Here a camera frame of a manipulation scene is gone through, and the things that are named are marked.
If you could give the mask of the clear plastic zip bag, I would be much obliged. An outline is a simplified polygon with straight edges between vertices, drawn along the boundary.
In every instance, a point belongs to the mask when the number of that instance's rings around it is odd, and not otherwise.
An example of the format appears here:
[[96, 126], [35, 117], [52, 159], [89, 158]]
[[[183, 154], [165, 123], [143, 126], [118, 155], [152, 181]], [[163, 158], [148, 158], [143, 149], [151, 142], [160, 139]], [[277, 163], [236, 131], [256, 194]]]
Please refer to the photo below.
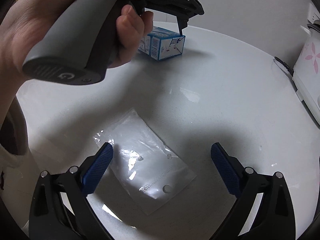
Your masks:
[[150, 215], [185, 189], [196, 174], [150, 129], [135, 109], [96, 132], [113, 147], [111, 170], [129, 196]]

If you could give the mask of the blue white milk carton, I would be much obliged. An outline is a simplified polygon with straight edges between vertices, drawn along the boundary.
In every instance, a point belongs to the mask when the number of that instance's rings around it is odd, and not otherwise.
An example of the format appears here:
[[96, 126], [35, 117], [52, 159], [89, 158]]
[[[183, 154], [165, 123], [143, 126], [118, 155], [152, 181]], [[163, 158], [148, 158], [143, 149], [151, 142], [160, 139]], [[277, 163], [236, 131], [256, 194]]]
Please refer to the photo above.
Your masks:
[[138, 50], [156, 61], [182, 55], [185, 35], [154, 26], [152, 32], [140, 40]]

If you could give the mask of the white rice cooker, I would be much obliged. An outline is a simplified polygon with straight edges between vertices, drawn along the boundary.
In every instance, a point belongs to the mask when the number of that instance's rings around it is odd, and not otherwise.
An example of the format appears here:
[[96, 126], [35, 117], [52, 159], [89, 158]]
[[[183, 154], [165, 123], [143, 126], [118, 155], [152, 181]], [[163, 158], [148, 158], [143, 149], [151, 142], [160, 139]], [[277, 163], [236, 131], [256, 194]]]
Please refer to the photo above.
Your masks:
[[306, 32], [308, 37], [294, 65], [292, 80], [296, 85], [298, 98], [319, 122], [319, 20], [307, 24]]

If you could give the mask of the right wall socket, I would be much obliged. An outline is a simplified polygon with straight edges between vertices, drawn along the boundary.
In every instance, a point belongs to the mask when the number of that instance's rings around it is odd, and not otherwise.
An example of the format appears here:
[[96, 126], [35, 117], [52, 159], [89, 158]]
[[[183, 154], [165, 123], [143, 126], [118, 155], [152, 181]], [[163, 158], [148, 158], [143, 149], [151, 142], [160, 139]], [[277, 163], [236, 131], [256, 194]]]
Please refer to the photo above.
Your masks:
[[318, 23], [319, 19], [320, 19], [319, 11], [316, 9], [316, 7], [312, 3], [309, 3], [308, 16], [307, 16], [308, 22], [311, 24], [314, 24], [315, 22]]

